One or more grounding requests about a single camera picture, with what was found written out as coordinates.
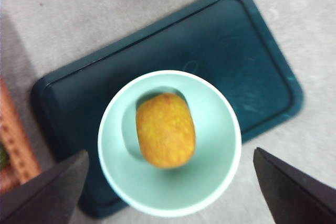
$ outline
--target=orange object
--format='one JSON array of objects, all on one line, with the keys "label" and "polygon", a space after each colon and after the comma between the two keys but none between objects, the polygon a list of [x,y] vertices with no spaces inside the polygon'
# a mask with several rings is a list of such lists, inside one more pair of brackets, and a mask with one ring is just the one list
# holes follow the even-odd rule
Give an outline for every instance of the orange object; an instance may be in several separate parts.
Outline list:
[{"label": "orange object", "polygon": [[163,93],[137,111],[136,131],[144,158],[159,168],[184,165],[195,151],[195,129],[188,105],[177,94]]},{"label": "orange object", "polygon": [[3,185],[4,181],[8,183],[8,179],[13,182],[13,185],[18,184],[17,180],[20,184],[23,184],[39,175],[41,168],[24,131],[9,91],[2,80],[0,124],[1,141],[9,155],[10,161],[10,166],[1,171],[1,184]]}]

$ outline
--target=gray floor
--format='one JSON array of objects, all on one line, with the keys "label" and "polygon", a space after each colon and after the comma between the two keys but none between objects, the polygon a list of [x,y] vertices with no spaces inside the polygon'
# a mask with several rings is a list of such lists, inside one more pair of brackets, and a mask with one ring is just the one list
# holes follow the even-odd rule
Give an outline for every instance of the gray floor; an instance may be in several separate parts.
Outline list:
[{"label": "gray floor", "polygon": [[[110,44],[195,0],[2,0],[1,75],[43,169],[54,161],[28,104],[44,74]],[[336,0],[255,0],[305,92],[291,121],[243,146],[237,175],[206,209],[177,219],[128,207],[103,220],[76,209],[71,223],[273,223],[254,172],[260,146],[336,187]]]}]

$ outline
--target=dark teal tray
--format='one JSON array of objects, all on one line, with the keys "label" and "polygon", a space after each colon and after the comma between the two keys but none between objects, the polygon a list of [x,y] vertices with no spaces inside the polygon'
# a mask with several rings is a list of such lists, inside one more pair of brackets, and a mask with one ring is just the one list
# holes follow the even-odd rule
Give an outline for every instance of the dark teal tray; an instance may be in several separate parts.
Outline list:
[{"label": "dark teal tray", "polygon": [[243,142],[302,105],[302,90],[252,0],[198,0],[46,75],[34,85],[31,104],[58,159],[89,152],[80,205],[92,216],[125,206],[99,165],[105,107],[126,83],[162,69],[191,72],[217,87],[237,114]]}]

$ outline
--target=yellow-orange fruit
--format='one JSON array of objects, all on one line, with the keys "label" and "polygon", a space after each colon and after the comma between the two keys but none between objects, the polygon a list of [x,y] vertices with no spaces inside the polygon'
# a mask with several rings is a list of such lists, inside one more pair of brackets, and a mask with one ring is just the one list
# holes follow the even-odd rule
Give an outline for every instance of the yellow-orange fruit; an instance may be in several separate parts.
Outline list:
[{"label": "yellow-orange fruit", "polygon": [[188,105],[163,93],[140,105],[136,131],[144,158],[159,168],[185,164],[195,151],[195,128]]}]

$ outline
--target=cup rim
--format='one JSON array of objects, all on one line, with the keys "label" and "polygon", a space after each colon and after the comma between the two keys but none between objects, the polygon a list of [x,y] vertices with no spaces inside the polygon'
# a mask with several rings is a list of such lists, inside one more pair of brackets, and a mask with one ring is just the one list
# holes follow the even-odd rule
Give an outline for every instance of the cup rim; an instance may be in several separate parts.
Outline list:
[{"label": "cup rim", "polygon": [[[108,113],[110,112],[112,106],[116,102],[116,100],[121,96],[122,93],[125,92],[125,90],[127,90],[129,87],[131,87],[135,83],[140,82],[143,79],[146,79],[146,78],[149,78],[149,77],[152,77],[152,76],[158,76],[158,75],[161,75],[161,74],[176,74],[176,75],[179,75],[179,76],[186,76],[186,77],[195,79],[195,80],[205,84],[209,88],[211,88],[222,99],[222,101],[224,102],[224,104],[228,108],[230,116],[231,116],[232,121],[233,121],[234,131],[235,131],[235,135],[236,135],[236,138],[235,138],[235,153],[234,153],[233,162],[231,164],[231,167],[230,167],[227,175],[225,176],[225,178],[223,179],[221,184],[218,185],[218,187],[211,194],[209,194],[207,197],[205,197],[201,201],[199,201],[195,204],[192,204],[191,206],[187,206],[187,207],[183,207],[183,208],[179,208],[179,209],[173,209],[173,210],[166,210],[166,209],[160,209],[160,208],[155,208],[155,207],[149,207],[149,206],[143,205],[142,203],[132,199],[130,196],[128,196],[128,194],[126,194],[115,183],[114,179],[112,178],[112,176],[108,172],[108,169],[105,165],[105,161],[102,157],[102,131],[103,131],[103,126],[105,124],[106,117],[107,117]],[[106,107],[106,109],[104,111],[104,114],[102,116],[102,119],[101,119],[100,125],[99,125],[98,156],[99,156],[99,162],[100,162],[100,166],[102,168],[103,174],[104,174],[105,178],[107,179],[109,185],[112,187],[112,189],[115,191],[115,193],[122,200],[124,200],[126,203],[128,203],[130,206],[134,207],[135,209],[137,209],[139,211],[142,211],[144,213],[154,215],[154,216],[180,217],[180,216],[185,216],[185,215],[192,214],[194,212],[197,212],[197,211],[205,208],[206,206],[213,203],[226,190],[226,188],[232,182],[232,180],[234,178],[234,175],[236,174],[236,172],[238,170],[240,156],[242,154],[241,153],[242,152],[241,139],[242,139],[242,135],[241,135],[241,132],[240,132],[240,126],[239,126],[239,123],[238,123],[237,116],[236,116],[233,108],[231,107],[230,103],[227,101],[227,99],[223,96],[223,94],[217,88],[215,88],[212,84],[210,84],[206,80],[202,79],[201,77],[198,77],[198,76],[196,76],[194,74],[191,74],[191,73],[178,71],[178,70],[159,70],[159,71],[154,71],[154,72],[143,74],[143,75],[133,79],[132,81],[127,83],[123,88],[121,88],[115,94],[115,96],[112,98],[112,100],[109,102],[108,106]]]}]

